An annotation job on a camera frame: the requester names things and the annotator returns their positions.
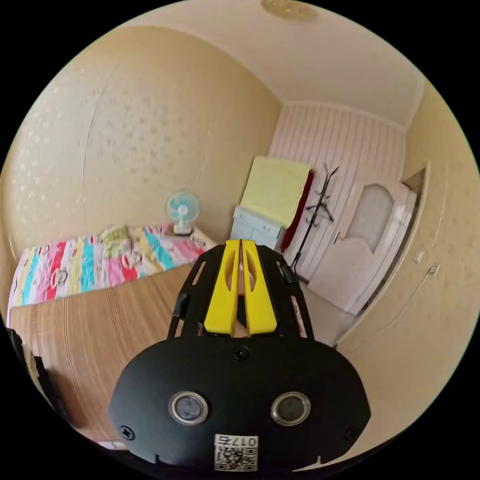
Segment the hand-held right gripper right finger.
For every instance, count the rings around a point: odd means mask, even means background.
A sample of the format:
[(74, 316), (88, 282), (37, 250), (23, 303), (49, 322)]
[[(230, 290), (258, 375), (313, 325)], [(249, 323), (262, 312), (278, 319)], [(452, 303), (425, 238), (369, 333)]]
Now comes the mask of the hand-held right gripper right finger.
[(241, 241), (246, 328), (250, 336), (270, 335), (277, 329), (266, 274), (253, 240)]

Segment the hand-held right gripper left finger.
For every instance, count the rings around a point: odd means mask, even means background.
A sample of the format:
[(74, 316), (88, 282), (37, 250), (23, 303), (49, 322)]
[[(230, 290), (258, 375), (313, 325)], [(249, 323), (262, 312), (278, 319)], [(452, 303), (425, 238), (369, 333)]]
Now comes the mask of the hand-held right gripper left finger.
[(224, 246), (210, 304), (204, 320), (209, 335), (235, 333), (239, 296), (240, 240), (228, 240)]

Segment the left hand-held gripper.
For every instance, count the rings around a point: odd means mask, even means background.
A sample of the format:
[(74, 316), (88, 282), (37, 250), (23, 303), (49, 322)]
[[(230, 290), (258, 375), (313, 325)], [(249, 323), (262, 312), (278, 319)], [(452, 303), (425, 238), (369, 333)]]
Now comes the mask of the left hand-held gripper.
[(14, 329), (8, 327), (6, 332), (18, 360), (22, 364), (25, 372), (30, 376), (34, 386), (51, 408), (64, 421), (69, 422), (70, 419), (59, 389), (54, 379), (45, 368), (42, 358), (33, 354), (32, 349), (22, 341), (21, 337)]

